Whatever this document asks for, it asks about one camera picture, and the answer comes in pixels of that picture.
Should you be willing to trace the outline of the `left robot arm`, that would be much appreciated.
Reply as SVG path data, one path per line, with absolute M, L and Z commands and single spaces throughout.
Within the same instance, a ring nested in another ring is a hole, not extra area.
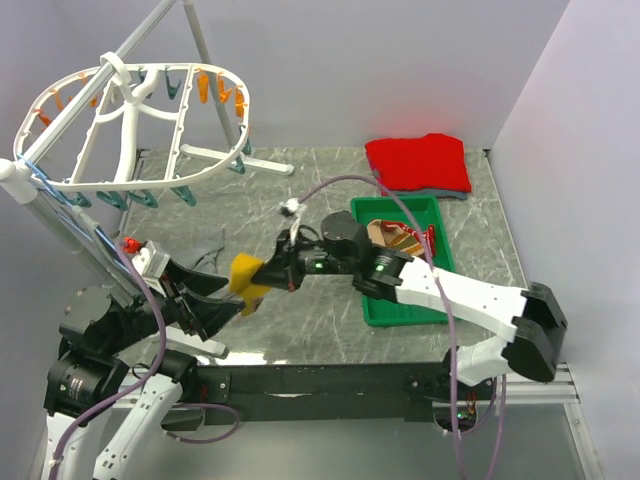
M 168 261 L 157 289 L 120 302 L 104 287 L 78 292 L 47 375 L 45 479 L 125 479 L 175 406 L 205 408 L 195 357 L 167 347 L 167 328 L 207 340 L 244 304 L 218 299 L 228 279 Z

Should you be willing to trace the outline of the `striped brown orange sock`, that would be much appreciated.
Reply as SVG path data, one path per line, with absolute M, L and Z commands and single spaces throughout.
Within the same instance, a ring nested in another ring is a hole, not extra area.
M 368 223 L 366 229 L 374 245 L 411 256 L 424 257 L 426 251 L 432 253 L 428 237 L 425 234 L 419 235 L 416 230 L 402 222 L 374 219 Z

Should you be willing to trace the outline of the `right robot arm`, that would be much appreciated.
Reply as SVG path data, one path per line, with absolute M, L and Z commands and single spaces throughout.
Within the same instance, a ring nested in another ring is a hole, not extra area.
M 363 295 L 399 305 L 450 313 L 492 332 L 492 337 L 455 348 L 455 364 L 441 371 L 444 395 L 460 399 L 482 381 L 509 372 L 539 383 L 554 380 L 567 320 L 546 285 L 499 286 L 430 266 L 425 260 L 377 246 L 347 211 L 325 217 L 321 237 L 283 230 L 273 256 L 249 281 L 287 291 L 307 275 L 349 275 Z

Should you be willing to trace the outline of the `red snowflake christmas sock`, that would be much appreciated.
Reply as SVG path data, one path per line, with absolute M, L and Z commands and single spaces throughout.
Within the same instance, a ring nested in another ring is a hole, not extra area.
M 426 245 L 428 246 L 428 251 L 432 258 L 435 258 L 437 255 L 437 246 L 436 246 L 436 230 L 433 224 L 429 224 L 427 230 L 420 233 L 417 232 L 412 227 L 400 223 L 399 227 L 404 233 L 404 237 L 401 243 L 401 250 L 405 253 L 408 253 L 413 256 L 425 256 L 425 249 L 422 246 L 420 238 L 422 238 Z

